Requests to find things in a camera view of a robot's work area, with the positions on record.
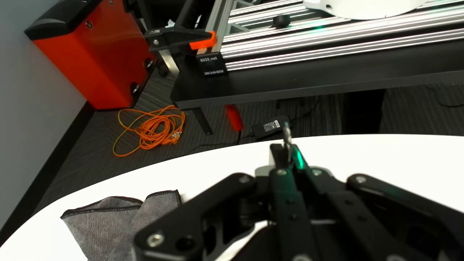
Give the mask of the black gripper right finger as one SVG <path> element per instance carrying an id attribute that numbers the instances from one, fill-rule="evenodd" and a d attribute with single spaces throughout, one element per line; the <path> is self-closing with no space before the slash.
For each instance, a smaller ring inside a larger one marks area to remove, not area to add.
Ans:
<path id="1" fill-rule="evenodd" d="M 368 261 L 464 261 L 464 213 L 366 174 L 301 174 Z"/>

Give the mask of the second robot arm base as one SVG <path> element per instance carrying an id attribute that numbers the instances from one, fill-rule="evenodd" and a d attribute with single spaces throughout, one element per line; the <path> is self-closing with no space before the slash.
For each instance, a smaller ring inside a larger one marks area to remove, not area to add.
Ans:
<path id="1" fill-rule="evenodd" d="M 188 0 L 146 33 L 182 109 L 459 80 L 464 0 Z"/>

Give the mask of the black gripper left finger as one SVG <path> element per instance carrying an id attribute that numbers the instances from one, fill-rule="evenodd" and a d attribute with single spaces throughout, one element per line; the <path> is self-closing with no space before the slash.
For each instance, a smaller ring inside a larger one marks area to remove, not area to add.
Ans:
<path id="1" fill-rule="evenodd" d="M 133 236 L 136 261 L 213 261 L 268 216 L 265 177 L 234 173 Z"/>

